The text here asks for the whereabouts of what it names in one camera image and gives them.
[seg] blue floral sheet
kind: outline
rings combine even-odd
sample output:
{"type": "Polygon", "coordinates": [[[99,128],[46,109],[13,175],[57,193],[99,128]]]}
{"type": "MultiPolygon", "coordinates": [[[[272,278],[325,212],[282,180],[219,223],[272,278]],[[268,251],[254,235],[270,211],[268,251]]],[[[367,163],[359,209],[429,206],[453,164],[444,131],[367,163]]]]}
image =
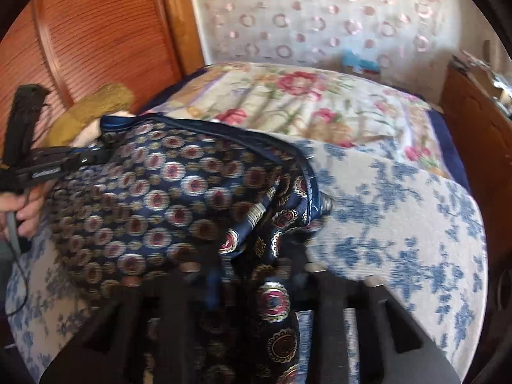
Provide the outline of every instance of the blue floral sheet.
{"type": "MultiPolygon", "coordinates": [[[[336,208],[308,244],[311,260],[339,276],[378,274],[423,325],[464,378],[478,343],[485,312],[487,258],[475,201],[457,183],[383,157],[331,144],[294,142],[316,170],[336,208]]],[[[36,380],[89,316],[62,268],[42,223],[30,253],[21,258],[29,299],[9,319],[16,345],[36,380]]],[[[17,267],[7,288],[6,311],[18,307],[25,286],[17,267]]],[[[308,359],[311,316],[299,314],[300,382],[308,359]]],[[[357,332],[347,313],[351,381],[358,381],[357,332]]]]}

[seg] floral bedspread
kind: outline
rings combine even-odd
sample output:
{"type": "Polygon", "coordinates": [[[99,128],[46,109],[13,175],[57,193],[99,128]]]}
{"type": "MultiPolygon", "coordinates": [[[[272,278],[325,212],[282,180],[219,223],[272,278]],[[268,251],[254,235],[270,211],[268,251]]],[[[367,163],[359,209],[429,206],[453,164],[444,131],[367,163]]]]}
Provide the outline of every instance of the floral bedspread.
{"type": "Polygon", "coordinates": [[[323,141],[449,178],[418,97],[333,71],[219,63],[149,112],[323,141]]]}
{"type": "MultiPolygon", "coordinates": [[[[485,312],[487,259],[482,219],[458,184],[398,161],[333,144],[281,136],[308,157],[322,191],[335,200],[326,226],[308,244],[311,260],[339,276],[377,274],[423,325],[464,378],[485,312]]],[[[29,299],[9,319],[20,353],[36,380],[88,317],[42,223],[32,250],[21,257],[29,299]]],[[[7,288],[6,311],[25,296],[17,267],[7,288]]],[[[300,378],[309,355],[311,314],[300,320],[300,378]]],[[[357,383],[357,333],[347,313],[351,382],[357,383]]]]}

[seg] circle patterned wallpaper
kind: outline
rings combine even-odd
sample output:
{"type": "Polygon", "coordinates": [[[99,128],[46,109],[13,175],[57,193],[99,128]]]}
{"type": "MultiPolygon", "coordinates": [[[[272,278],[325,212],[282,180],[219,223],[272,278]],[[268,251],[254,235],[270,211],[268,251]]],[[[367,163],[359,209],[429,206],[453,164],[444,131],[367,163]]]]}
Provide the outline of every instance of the circle patterned wallpaper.
{"type": "Polygon", "coordinates": [[[352,51],[377,62],[383,83],[433,91],[446,0],[197,0],[212,62],[341,70],[352,51]]]}

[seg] yellow pillow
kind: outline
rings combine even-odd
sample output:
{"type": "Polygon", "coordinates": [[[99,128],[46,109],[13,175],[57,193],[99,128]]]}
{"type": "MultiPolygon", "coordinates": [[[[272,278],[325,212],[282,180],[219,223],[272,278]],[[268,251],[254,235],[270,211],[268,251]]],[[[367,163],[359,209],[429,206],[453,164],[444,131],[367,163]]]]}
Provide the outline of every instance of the yellow pillow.
{"type": "Polygon", "coordinates": [[[135,99],[123,84],[106,84],[83,97],[51,126],[41,147],[67,146],[95,119],[117,111],[127,111],[135,99]]]}

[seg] human hand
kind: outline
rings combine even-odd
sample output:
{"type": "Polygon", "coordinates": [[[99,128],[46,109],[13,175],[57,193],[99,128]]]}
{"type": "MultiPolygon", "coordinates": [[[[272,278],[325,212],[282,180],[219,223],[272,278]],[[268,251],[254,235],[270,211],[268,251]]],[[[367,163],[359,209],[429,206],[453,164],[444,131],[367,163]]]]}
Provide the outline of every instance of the human hand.
{"type": "Polygon", "coordinates": [[[15,195],[14,193],[0,193],[0,229],[6,238],[9,238],[6,226],[5,213],[16,212],[16,219],[23,221],[18,227],[18,235],[32,238],[37,231],[44,206],[46,194],[53,187],[54,182],[47,182],[34,186],[28,195],[15,195]]]}

